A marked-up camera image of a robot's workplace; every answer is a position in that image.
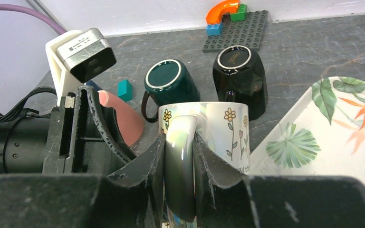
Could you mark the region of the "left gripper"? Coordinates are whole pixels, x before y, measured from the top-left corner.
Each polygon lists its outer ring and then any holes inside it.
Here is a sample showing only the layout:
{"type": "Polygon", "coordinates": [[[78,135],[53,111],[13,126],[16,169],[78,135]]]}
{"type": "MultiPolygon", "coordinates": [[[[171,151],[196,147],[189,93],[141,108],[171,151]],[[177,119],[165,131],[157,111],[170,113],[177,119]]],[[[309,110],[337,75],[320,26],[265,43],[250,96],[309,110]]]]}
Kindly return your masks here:
{"type": "Polygon", "coordinates": [[[109,175],[135,158],[121,135],[116,110],[102,106],[93,87],[80,86],[52,109],[43,174],[109,175]]]}

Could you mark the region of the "white floral mug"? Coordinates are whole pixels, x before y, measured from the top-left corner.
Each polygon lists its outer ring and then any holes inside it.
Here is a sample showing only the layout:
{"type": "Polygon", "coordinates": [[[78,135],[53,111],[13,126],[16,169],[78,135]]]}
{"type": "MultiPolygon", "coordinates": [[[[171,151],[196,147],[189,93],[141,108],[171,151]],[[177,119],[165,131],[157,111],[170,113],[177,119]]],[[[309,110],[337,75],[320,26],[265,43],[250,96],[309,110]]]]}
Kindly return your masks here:
{"type": "Polygon", "coordinates": [[[159,130],[166,134],[164,187],[171,228],[195,228],[193,140],[199,134],[229,165],[250,170],[249,108],[232,102],[186,102],[159,107],[159,130]]]}

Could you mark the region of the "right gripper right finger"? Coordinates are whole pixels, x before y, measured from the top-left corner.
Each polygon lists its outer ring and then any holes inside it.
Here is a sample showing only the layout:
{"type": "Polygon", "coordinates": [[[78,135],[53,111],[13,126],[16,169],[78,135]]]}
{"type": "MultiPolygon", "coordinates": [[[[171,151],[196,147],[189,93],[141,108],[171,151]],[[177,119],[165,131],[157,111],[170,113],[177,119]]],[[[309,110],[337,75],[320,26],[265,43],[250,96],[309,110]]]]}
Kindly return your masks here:
{"type": "Polygon", "coordinates": [[[193,140],[201,228],[365,228],[365,186],[343,176],[249,176],[193,140]]]}

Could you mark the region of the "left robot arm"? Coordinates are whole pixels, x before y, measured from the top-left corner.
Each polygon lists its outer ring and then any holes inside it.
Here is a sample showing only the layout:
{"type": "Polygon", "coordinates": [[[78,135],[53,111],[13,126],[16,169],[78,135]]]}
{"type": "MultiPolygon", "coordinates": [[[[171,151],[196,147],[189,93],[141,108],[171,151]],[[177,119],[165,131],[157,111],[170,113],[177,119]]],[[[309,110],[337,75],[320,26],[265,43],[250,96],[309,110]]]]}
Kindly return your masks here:
{"type": "Polygon", "coordinates": [[[136,157],[121,135],[116,110],[102,106],[92,86],[61,97],[47,115],[25,103],[0,115],[0,174],[108,175],[136,157]]]}

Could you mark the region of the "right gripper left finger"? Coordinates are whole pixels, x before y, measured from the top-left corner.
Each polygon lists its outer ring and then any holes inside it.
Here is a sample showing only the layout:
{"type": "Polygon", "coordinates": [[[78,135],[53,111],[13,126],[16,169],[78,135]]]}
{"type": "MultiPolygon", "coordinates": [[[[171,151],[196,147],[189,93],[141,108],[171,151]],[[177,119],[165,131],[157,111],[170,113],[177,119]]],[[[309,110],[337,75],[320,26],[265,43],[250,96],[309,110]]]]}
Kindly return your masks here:
{"type": "Polygon", "coordinates": [[[0,228],[159,228],[165,135],[108,175],[0,175],[0,228]]]}

